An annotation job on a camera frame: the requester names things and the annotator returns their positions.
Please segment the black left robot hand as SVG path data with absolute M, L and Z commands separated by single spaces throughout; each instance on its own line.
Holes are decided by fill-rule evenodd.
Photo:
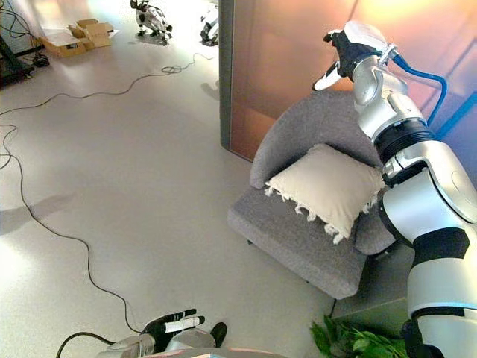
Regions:
M 196 309 L 190 309 L 156 318 L 145 325 L 141 334 L 153 338 L 155 353 L 164 351 L 173 336 L 205 322 L 205 317 L 196 313 Z

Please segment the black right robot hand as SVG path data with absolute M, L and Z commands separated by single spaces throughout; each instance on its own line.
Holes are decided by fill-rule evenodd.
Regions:
M 388 45 L 379 29 L 354 20 L 347 22 L 342 29 L 329 31 L 323 41 L 336 49 L 338 59 L 314 82 L 314 91 L 325 90 L 342 78 L 353 81 L 357 65 L 369 56 L 381 56 Z

